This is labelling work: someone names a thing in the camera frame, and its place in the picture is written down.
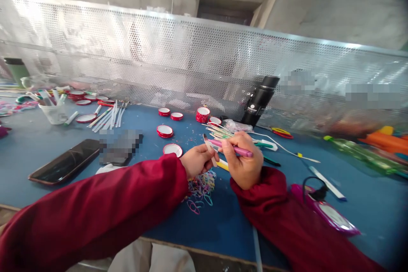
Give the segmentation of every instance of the green pen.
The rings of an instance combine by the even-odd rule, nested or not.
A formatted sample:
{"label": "green pen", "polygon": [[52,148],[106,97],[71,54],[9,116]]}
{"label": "green pen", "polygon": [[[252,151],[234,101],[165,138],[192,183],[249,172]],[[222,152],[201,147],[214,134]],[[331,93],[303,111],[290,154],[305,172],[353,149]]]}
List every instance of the green pen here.
{"label": "green pen", "polygon": [[271,164],[272,166],[277,166],[277,167],[280,167],[280,166],[281,166],[279,163],[277,163],[277,162],[275,162],[274,160],[272,160],[272,159],[266,157],[265,155],[263,156],[263,160],[264,160],[265,162]]}

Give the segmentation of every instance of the green thermos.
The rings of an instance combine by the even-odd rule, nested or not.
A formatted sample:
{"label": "green thermos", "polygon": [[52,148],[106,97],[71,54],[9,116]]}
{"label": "green thermos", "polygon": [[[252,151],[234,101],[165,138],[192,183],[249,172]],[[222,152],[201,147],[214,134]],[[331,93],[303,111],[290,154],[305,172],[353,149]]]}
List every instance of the green thermos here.
{"label": "green thermos", "polygon": [[22,59],[15,59],[5,57],[4,61],[7,64],[8,69],[10,70],[11,74],[13,75],[14,81],[22,88],[24,88],[23,84],[21,83],[22,77],[29,77],[30,74]]}

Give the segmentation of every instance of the black thermos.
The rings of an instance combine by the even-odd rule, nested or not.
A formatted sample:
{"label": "black thermos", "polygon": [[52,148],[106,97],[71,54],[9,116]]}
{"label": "black thermos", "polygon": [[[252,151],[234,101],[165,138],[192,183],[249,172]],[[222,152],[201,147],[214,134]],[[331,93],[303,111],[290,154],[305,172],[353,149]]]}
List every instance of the black thermos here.
{"label": "black thermos", "polygon": [[263,78],[261,85],[255,88],[246,105],[245,114],[241,120],[242,123],[252,125],[253,127],[256,125],[271,100],[278,82],[279,78],[277,76],[266,76]]}

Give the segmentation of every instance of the red sleeve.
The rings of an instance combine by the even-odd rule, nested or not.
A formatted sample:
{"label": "red sleeve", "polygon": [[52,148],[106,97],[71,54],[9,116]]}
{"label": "red sleeve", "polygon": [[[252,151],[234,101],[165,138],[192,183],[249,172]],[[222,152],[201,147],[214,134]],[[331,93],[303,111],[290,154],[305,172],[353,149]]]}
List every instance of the red sleeve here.
{"label": "red sleeve", "polygon": [[166,219],[188,192],[175,154],[101,173],[19,211],[0,237],[0,271],[65,271],[115,255]]}
{"label": "red sleeve", "polygon": [[287,192],[285,175],[264,167],[261,183],[231,187],[249,221],[289,260],[294,272],[384,271],[346,237]]}

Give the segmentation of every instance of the black cable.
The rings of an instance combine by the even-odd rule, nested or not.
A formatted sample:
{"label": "black cable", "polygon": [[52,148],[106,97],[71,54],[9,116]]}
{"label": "black cable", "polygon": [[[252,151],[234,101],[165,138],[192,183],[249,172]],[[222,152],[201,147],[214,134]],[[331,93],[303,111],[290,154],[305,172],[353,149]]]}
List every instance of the black cable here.
{"label": "black cable", "polygon": [[319,190],[316,190],[313,194],[315,194],[316,198],[318,198],[319,201],[324,200],[326,196],[326,192],[329,190],[326,186],[326,183],[316,176],[308,176],[307,178],[304,179],[303,184],[302,184],[303,203],[304,204],[306,203],[305,186],[306,186],[306,182],[308,179],[317,179],[323,183],[323,186]]}

